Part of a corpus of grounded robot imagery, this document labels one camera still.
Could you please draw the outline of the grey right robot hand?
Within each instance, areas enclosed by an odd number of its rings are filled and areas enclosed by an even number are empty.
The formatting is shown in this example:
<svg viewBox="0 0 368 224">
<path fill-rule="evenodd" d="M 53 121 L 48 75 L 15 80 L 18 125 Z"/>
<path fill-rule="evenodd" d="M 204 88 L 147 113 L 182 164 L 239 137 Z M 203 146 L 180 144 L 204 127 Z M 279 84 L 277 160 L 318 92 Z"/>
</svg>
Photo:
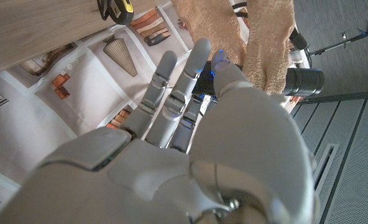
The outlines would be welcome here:
<svg viewBox="0 0 368 224">
<path fill-rule="evenodd" d="M 208 39 L 169 95 L 164 53 L 118 127 L 62 144 L 0 211 L 0 223 L 311 223 L 313 158 L 293 118 Z"/>
</svg>

